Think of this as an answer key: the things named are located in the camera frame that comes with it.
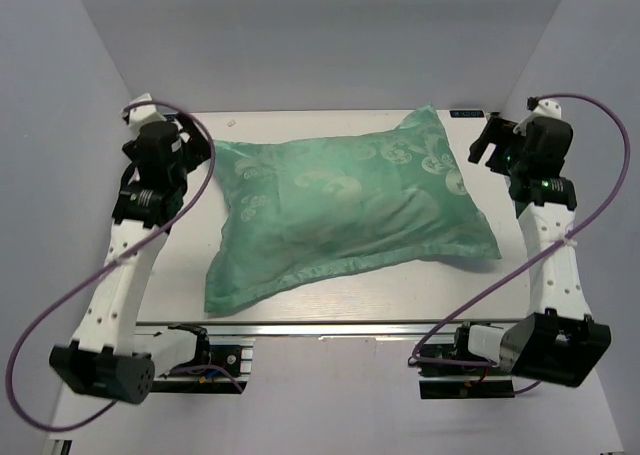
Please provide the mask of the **blue green satin pillowcase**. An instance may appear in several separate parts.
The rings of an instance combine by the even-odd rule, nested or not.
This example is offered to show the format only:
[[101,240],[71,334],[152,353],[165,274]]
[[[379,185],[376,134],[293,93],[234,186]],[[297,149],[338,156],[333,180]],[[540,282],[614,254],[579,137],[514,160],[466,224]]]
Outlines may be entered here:
[[214,176],[227,218],[205,281],[212,315],[414,260],[501,256],[432,105],[383,132],[220,140]]

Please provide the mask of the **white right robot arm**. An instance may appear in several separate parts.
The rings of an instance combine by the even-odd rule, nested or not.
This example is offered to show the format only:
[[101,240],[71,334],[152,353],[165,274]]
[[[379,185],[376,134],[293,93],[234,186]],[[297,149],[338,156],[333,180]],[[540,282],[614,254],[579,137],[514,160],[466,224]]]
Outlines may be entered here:
[[552,252],[528,268],[526,316],[504,330],[465,324],[451,349],[453,365],[472,374],[488,361],[508,374],[576,388],[611,344],[611,330],[594,321],[581,288],[576,249],[568,236],[577,207],[573,183],[560,172],[573,139],[572,127],[536,116],[516,124],[497,116],[471,145],[469,162],[508,177],[527,255]]

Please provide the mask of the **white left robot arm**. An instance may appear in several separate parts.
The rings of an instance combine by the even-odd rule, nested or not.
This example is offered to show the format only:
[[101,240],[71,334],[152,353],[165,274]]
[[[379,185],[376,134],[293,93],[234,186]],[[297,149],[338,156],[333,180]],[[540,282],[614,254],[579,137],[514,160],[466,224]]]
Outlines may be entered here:
[[49,364],[75,393],[140,404],[156,376],[183,367],[199,374],[211,362],[204,328],[175,323],[136,341],[135,328],[153,265],[170,233],[167,222],[183,206],[187,176],[211,150],[190,117],[154,116],[123,146],[130,164],[112,212],[107,259],[79,327],[66,346],[53,347]]

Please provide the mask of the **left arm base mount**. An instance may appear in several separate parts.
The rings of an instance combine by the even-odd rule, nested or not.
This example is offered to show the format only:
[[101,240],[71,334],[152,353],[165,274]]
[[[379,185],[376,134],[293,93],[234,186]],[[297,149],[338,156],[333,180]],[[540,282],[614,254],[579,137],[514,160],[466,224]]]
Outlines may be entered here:
[[240,395],[249,381],[253,345],[212,337],[203,326],[176,323],[153,335],[153,393]]

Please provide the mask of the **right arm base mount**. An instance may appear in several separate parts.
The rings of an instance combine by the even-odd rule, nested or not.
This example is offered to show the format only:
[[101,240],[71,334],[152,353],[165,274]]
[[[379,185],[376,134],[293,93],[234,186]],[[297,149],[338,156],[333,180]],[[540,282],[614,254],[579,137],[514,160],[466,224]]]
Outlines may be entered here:
[[407,364],[418,370],[419,393],[422,400],[480,400],[515,397],[510,376],[496,366],[445,364],[446,360],[483,362],[468,350],[472,323],[456,329],[452,342],[427,343],[419,352],[423,358],[435,358],[435,363],[416,361]]

